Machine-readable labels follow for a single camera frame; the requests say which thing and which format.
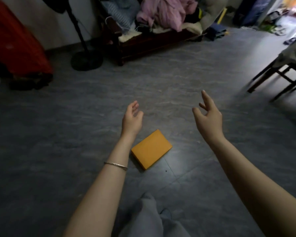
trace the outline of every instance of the gray pants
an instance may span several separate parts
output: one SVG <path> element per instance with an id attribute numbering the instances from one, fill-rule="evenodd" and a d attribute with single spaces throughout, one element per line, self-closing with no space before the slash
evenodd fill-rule
<path id="1" fill-rule="evenodd" d="M 130 222 L 122 229 L 119 237 L 190 237 L 178 221 L 159 215 L 157 203 L 150 194 L 137 201 Z"/>

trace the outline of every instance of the gray tile floor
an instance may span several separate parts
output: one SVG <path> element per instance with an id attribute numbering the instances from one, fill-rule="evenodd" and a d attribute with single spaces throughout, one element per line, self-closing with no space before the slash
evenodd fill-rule
<path id="1" fill-rule="evenodd" d="M 296 197 L 296 93 L 247 83 L 284 48 L 283 39 L 231 29 L 215 42 L 185 42 L 128 62 L 105 59 L 71 69 L 68 51 L 51 56 L 55 80 L 42 90 L 0 86 L 0 236 L 58 236 L 116 143 L 123 112 L 145 112 L 136 143 L 160 129 L 173 148 L 145 172 L 130 160 L 121 209 L 144 191 L 168 207 L 191 236 L 262 236 L 202 140 L 191 108 L 205 89 L 223 113 L 226 137 Z"/>

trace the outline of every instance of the silver bangle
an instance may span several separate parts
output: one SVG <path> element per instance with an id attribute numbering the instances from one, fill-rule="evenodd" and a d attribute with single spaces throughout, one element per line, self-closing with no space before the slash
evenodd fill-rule
<path id="1" fill-rule="evenodd" d="M 109 164 L 109 165 L 113 165 L 113 166 L 117 166 L 117 167 L 119 167 L 119 168 L 122 168 L 123 170 L 127 170 L 128 168 L 126 167 L 126 166 L 122 166 L 122 165 L 119 165 L 119 164 L 117 164 L 117 163 L 112 163 L 112 162 L 104 162 L 104 164 Z"/>

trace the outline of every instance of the pile of clothes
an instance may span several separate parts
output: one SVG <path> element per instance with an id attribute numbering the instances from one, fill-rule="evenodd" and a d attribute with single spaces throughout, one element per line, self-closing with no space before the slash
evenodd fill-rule
<path id="1" fill-rule="evenodd" d="M 107 0 L 102 1 L 109 15 L 122 28 L 121 42 L 145 32 L 162 33 L 188 29 L 200 35 L 204 11 L 196 0 Z"/>

